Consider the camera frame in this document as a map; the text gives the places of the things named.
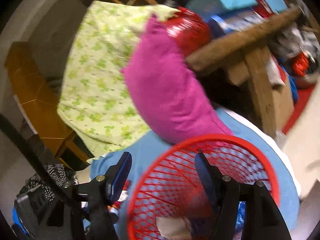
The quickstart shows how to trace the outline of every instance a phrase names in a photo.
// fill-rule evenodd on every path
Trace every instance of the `pink pillow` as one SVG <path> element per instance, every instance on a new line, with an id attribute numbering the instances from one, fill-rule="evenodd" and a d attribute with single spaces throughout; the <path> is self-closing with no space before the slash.
<path id="1" fill-rule="evenodd" d="M 155 16 L 124 68 L 124 80 L 140 115 L 162 139 L 179 143 L 204 134 L 232 134 Z"/>

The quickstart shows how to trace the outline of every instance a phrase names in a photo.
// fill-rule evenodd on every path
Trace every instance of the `black and white fabric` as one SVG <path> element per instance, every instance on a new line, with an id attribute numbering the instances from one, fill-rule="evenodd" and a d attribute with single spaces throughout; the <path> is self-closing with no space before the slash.
<path id="1" fill-rule="evenodd" d="M 61 187 L 62 184 L 66 181 L 74 181 L 74 172 L 63 166 L 63 164 L 49 164 L 45 165 L 44 168 L 59 187 Z M 31 190 L 39 185 L 43 188 L 45 197 L 50 203 L 54 199 L 54 193 L 49 187 L 44 184 L 38 174 L 35 174 L 30 179 L 26 180 L 26 184 L 21 189 L 20 194 Z"/>

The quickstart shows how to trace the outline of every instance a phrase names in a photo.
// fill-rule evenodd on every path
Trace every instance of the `red basket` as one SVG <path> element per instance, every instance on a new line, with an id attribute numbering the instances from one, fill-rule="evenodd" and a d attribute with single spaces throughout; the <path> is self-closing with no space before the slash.
<path id="1" fill-rule="evenodd" d="M 156 217 L 183 216 L 182 210 L 190 209 L 200 195 L 205 195 L 194 164 L 198 152 L 203 152 L 223 175 L 238 182 L 253 184 L 262 180 L 279 205 L 276 174 L 257 147 L 230 135 L 200 136 L 172 147 L 141 177 L 128 207 L 130 240 L 164 239 Z"/>

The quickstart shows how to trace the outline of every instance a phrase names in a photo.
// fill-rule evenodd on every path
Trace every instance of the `blue bed sheet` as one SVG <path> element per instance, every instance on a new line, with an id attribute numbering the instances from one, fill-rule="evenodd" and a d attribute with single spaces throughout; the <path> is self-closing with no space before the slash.
<path id="1" fill-rule="evenodd" d="M 223 109 L 216 109 L 218 117 L 232 130 L 235 136 L 245 139 L 259 148 L 269 159 L 276 171 L 280 186 L 280 211 L 289 230 L 296 224 L 299 198 L 292 177 L 286 166 L 280 160 L 274 150 L 254 131 L 241 124 L 233 117 L 228 115 Z M 108 154 L 94 160 L 91 165 L 90 177 L 104 174 L 108 167 L 118 162 L 124 151 L 132 154 L 132 168 L 128 179 L 131 181 L 130 194 L 134 191 L 141 175 L 151 165 L 151 163 L 161 154 L 166 152 L 171 145 L 161 140 L 153 131 L 148 132 L 144 137 L 135 142 L 125 150 Z M 119 239 L 127 240 L 127 207 L 129 200 L 125 201 L 119 212 L 119 222 L 115 224 L 115 229 Z"/>

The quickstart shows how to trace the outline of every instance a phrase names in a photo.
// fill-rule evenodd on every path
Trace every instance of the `magenta cushion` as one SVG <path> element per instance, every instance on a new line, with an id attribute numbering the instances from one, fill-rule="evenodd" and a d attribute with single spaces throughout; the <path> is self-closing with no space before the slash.
<path id="1" fill-rule="evenodd" d="M 140 115 L 162 139 L 178 143 L 204 134 L 232 134 L 155 16 L 124 68 L 124 80 Z"/>

